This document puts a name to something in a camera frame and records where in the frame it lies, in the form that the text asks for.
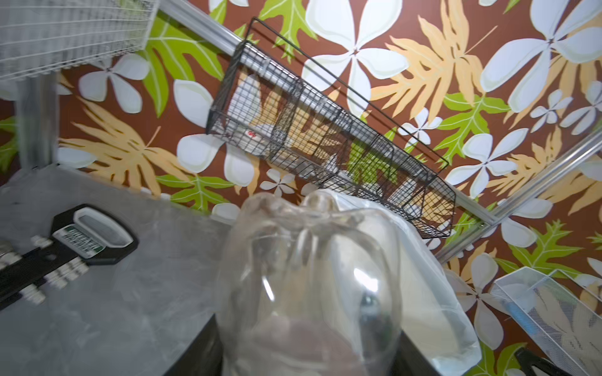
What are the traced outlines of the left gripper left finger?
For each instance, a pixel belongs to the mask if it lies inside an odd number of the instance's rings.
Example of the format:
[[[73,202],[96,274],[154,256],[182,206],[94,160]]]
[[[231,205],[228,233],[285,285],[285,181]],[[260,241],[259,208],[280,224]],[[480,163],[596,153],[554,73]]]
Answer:
[[[164,376],[221,376],[223,360],[224,346],[219,337],[216,315],[212,315]]]

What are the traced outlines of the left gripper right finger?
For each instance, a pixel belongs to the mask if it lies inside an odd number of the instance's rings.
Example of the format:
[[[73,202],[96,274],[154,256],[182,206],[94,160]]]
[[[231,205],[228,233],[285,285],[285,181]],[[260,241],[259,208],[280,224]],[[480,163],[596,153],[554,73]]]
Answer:
[[[393,376],[440,376],[434,366],[414,345],[405,332],[401,332],[392,363]]]

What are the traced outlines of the small red label bottle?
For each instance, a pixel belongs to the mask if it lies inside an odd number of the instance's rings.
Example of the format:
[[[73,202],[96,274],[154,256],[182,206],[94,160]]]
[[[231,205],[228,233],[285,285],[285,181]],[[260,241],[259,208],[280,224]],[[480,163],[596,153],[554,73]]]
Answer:
[[[226,375],[387,375],[401,335],[401,241],[328,191],[246,200],[216,283]]]

